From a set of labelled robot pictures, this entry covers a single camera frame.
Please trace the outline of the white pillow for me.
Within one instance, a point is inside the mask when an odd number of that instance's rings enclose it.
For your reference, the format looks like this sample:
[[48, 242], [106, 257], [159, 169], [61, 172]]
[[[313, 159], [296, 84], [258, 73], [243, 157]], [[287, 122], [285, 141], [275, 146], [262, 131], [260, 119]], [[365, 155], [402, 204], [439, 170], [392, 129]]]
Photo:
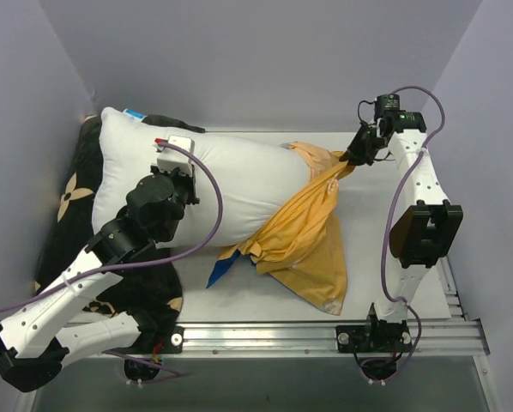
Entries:
[[170, 247], [196, 245], [213, 226], [219, 229], [209, 242], [211, 246], [230, 246], [248, 239], [311, 180], [310, 168], [302, 158], [277, 142], [153, 126], [111, 107], [105, 108], [100, 118], [103, 167], [92, 211], [95, 232], [116, 216], [126, 204], [127, 193], [149, 175], [158, 157], [157, 138], [190, 138], [195, 157], [212, 173], [223, 201], [217, 203], [210, 178], [197, 167], [200, 203], [186, 207], [173, 240], [168, 242]]

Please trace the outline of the blue and yellow pillowcase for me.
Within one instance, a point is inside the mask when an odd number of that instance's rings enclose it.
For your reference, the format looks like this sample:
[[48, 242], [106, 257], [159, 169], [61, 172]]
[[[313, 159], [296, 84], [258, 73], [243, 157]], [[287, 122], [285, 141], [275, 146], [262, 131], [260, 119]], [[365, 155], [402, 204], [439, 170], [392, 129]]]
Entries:
[[259, 274], [268, 274], [316, 309], [339, 316], [347, 293], [341, 224], [335, 214], [339, 181], [355, 169], [307, 142], [287, 148], [310, 168], [310, 181], [282, 205], [255, 234], [220, 250], [207, 286], [212, 287], [241, 256]]

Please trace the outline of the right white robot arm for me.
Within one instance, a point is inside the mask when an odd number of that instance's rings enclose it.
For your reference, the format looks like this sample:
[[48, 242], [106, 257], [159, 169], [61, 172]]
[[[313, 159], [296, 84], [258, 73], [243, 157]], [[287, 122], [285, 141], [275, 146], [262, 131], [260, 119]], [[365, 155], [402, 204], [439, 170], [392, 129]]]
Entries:
[[387, 151], [401, 178], [385, 224], [380, 262], [382, 296], [371, 304], [365, 328], [349, 335], [356, 351], [386, 352], [413, 345], [407, 316], [420, 283], [447, 255], [462, 223], [462, 207], [445, 194], [435, 172], [424, 117], [401, 108], [397, 91], [371, 101], [341, 156], [351, 167], [371, 166]]

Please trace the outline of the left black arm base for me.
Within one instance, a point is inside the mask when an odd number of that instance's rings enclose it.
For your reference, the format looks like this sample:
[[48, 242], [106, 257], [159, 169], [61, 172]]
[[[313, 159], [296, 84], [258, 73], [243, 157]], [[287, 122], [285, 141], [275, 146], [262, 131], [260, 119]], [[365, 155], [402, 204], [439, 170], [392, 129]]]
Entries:
[[169, 333], [154, 339], [152, 354], [180, 354], [184, 345], [184, 327], [175, 325]]

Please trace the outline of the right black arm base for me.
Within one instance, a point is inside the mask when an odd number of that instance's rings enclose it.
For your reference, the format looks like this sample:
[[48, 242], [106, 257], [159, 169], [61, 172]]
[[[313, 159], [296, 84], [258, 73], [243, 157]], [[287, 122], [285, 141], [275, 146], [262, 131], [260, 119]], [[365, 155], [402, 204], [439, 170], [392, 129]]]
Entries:
[[404, 354], [412, 348], [407, 322], [388, 323], [369, 315], [363, 324], [335, 327], [337, 350], [344, 354]]

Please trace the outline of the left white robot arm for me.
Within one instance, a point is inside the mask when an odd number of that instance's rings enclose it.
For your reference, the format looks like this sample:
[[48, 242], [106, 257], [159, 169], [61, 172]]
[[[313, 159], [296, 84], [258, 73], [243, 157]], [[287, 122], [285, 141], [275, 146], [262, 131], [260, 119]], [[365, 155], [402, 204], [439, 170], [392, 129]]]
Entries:
[[170, 344], [178, 310], [151, 311], [129, 303], [119, 314], [70, 327], [69, 321], [139, 263], [171, 240], [184, 208], [197, 204], [195, 179], [179, 168], [152, 167], [126, 196], [126, 204], [84, 246], [75, 260], [39, 298], [0, 321], [0, 375], [21, 392], [35, 391], [69, 364], [116, 348], [145, 353]]

